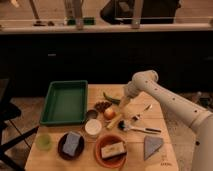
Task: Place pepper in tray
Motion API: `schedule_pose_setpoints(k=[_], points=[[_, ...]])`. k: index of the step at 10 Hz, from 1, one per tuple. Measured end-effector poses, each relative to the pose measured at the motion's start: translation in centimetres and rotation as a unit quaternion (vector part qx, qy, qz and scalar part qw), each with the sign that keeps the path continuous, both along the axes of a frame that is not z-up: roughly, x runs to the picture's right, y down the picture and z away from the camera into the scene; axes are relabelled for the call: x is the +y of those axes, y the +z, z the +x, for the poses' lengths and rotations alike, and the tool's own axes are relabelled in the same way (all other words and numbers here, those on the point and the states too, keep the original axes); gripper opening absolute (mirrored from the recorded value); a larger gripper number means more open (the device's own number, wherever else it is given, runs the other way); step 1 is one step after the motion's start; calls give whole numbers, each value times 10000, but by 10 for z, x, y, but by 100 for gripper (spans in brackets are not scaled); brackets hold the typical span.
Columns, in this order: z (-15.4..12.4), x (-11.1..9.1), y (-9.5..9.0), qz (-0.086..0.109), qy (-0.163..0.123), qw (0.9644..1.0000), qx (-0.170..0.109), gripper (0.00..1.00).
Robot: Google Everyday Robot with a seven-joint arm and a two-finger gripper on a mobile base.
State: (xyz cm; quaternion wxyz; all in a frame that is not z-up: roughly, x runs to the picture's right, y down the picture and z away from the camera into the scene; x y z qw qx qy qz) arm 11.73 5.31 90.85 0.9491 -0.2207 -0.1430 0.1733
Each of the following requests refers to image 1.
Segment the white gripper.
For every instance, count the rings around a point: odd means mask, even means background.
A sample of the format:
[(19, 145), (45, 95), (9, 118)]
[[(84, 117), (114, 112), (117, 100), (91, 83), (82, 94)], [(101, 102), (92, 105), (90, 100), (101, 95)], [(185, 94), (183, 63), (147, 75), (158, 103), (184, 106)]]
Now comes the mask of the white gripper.
[(132, 83), (128, 82), (124, 86), (124, 96), (121, 98), (121, 101), (119, 103), (119, 107), (123, 108), (129, 103), (129, 98), (135, 98), (138, 95), (137, 87)]

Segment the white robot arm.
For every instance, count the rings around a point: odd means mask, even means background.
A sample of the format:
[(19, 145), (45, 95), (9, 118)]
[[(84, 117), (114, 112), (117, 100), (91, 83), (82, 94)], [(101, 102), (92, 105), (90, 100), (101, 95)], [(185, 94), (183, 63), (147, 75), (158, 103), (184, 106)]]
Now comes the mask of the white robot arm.
[(213, 171), (213, 112), (160, 86), (156, 71), (136, 72), (124, 86), (119, 106), (124, 108), (141, 92), (165, 105), (195, 134), (191, 171)]

